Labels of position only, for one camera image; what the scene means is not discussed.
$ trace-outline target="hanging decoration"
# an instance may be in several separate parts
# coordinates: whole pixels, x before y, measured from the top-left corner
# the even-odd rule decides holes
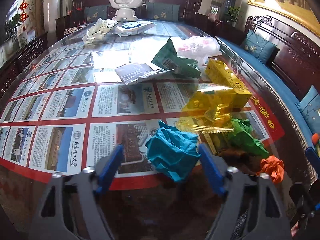
[[[20,16],[20,20],[24,23],[27,18],[29,18],[29,15],[25,12],[25,9],[29,6],[29,3],[26,2],[26,0],[23,0],[22,4],[20,4],[19,10],[22,11],[22,14]]]

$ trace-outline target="crumpled orange paper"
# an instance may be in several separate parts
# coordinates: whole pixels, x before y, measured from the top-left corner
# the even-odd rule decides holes
[[[260,162],[261,171],[257,172],[257,175],[260,173],[269,174],[272,182],[274,184],[280,183],[284,177],[284,164],[283,161],[279,160],[274,155],[269,156],[267,159],[263,159]]]

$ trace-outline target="yellow box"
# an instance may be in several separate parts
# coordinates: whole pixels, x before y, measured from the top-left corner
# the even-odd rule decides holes
[[[205,73],[209,76],[212,83],[234,89],[233,108],[243,108],[252,96],[252,93],[244,83],[237,78],[223,61],[209,59]]]

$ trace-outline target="white robot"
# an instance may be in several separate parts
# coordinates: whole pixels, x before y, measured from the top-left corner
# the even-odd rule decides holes
[[[127,21],[130,22],[138,20],[133,8],[140,7],[142,0],[110,0],[110,4],[113,8],[118,9],[113,20],[117,22],[120,22],[123,19],[127,19]]]

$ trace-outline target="painting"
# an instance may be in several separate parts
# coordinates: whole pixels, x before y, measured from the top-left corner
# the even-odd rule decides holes
[[[305,0],[248,0],[248,4],[288,17],[320,37],[320,23]]]

